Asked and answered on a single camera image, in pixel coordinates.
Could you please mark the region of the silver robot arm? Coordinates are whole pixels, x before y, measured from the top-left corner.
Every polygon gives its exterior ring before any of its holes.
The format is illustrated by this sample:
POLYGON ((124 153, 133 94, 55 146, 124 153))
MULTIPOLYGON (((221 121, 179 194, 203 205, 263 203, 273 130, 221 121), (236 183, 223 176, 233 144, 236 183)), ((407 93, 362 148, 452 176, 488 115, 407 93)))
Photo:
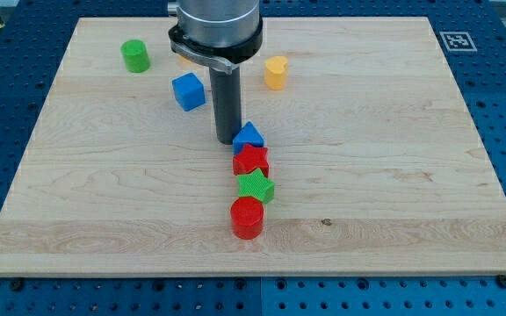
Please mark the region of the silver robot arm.
POLYGON ((225 75, 263 43, 259 0, 180 0, 169 29, 171 50, 225 75))

